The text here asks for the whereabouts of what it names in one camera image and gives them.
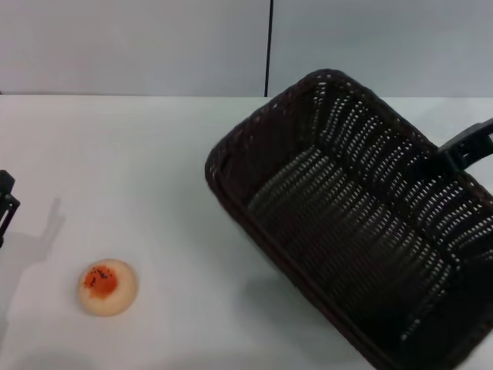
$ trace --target gray wall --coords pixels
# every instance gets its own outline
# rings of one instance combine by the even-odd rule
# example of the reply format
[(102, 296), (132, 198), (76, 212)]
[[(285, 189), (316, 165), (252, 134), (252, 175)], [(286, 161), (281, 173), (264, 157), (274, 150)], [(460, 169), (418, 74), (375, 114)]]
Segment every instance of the gray wall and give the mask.
[(0, 0), (0, 91), (262, 96), (266, 0)]
[(321, 68), (381, 96), (493, 96), (491, 0), (275, 0), (269, 95)]

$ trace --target wicker basket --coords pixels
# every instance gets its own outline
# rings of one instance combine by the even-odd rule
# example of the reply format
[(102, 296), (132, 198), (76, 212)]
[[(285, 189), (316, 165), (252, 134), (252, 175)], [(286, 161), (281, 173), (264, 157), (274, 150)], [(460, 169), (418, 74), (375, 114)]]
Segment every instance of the wicker basket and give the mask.
[(227, 135), (206, 179), (373, 366), (450, 369), (491, 330), (493, 198), (463, 172), (493, 153), (491, 131), (438, 149), (369, 89), (321, 70)]

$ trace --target white table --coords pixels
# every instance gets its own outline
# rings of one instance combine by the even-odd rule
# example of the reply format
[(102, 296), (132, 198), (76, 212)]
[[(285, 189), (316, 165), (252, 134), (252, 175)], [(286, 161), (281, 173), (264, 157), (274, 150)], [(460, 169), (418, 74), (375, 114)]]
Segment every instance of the white table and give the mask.
[[(0, 250), (1, 369), (371, 369), (204, 180), (213, 145), (266, 101), (0, 96), (0, 167), (22, 202)], [(438, 144), (493, 116), (493, 99), (387, 101)], [(489, 168), (471, 172), (493, 190)], [(95, 318), (75, 286), (105, 257), (140, 290)], [(492, 360), (493, 335), (463, 369)]]

